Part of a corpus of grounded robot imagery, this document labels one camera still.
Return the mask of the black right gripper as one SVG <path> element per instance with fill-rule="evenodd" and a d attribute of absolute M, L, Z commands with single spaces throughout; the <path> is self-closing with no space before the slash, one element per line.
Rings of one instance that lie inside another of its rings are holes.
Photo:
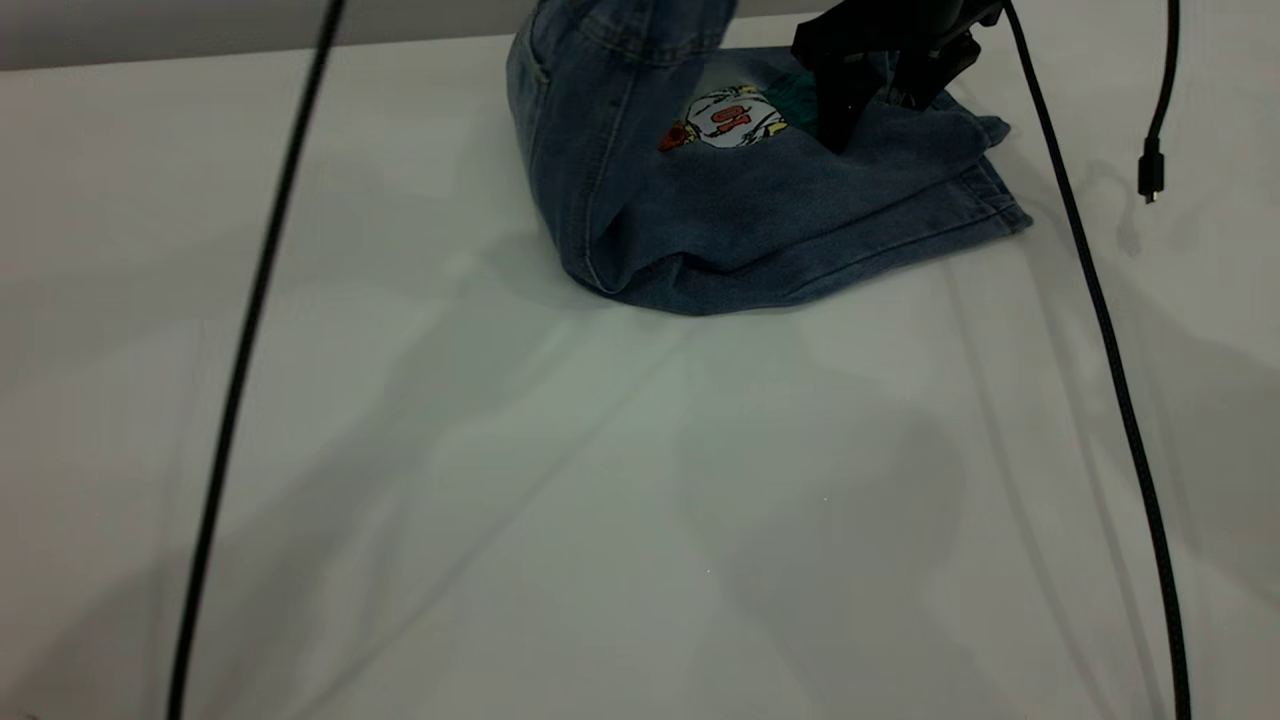
<path fill-rule="evenodd" d="M 899 53 L 886 102 L 924 111 L 982 47 L 966 33 L 995 26 L 1001 1 L 841 1 L 795 29 L 791 54 L 813 70 L 817 138 L 842 154 L 886 90 L 884 53 Z"/>

